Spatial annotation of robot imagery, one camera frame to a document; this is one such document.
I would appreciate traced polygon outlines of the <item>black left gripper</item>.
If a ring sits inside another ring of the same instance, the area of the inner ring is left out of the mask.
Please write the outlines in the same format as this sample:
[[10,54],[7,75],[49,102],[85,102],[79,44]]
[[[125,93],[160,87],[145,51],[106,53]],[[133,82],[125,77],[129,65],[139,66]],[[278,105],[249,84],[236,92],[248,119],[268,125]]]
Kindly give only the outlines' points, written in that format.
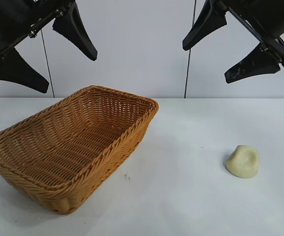
[[0,81],[23,85],[41,93],[49,82],[35,71],[15,47],[37,33],[53,19],[53,30],[95,61],[97,50],[91,42],[74,0],[0,0]]

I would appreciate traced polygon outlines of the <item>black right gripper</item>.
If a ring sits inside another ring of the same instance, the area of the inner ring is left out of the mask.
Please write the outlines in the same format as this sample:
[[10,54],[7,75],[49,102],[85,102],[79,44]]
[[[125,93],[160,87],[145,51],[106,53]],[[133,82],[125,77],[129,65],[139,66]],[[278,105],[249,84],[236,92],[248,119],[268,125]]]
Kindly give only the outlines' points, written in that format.
[[227,25],[229,11],[260,42],[244,59],[228,69],[228,84],[280,71],[284,66],[284,0],[206,0],[183,49],[190,50],[207,35]]

